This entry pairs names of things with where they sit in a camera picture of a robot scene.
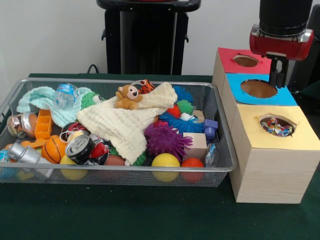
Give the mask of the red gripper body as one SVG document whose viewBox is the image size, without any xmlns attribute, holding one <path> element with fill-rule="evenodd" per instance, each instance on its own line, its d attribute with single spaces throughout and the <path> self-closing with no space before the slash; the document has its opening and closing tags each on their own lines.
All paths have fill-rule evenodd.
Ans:
<svg viewBox="0 0 320 240">
<path fill-rule="evenodd" d="M 314 40 L 314 31 L 305 29 L 295 37 L 273 37 L 263 34 L 258 28 L 253 28 L 249 37 L 252 53 L 261 56 L 280 56 L 287 60 L 302 61 L 310 51 Z"/>
</svg>

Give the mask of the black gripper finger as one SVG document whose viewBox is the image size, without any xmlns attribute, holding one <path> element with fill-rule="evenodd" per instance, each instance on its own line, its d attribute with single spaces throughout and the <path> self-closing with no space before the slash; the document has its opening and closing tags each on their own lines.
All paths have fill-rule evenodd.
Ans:
<svg viewBox="0 0 320 240">
<path fill-rule="evenodd" d="M 281 62 L 281 70 L 278 73 L 277 84 L 276 84 L 276 86 L 280 89 L 280 88 L 284 88 L 286 85 L 287 73 L 289 68 L 289 60 L 286 59 L 285 57 L 279 57 L 277 60 Z"/>
<path fill-rule="evenodd" d="M 269 72 L 269 84 L 272 87 L 280 87 L 279 71 L 277 69 L 278 57 L 271 56 L 270 72 Z"/>
</svg>

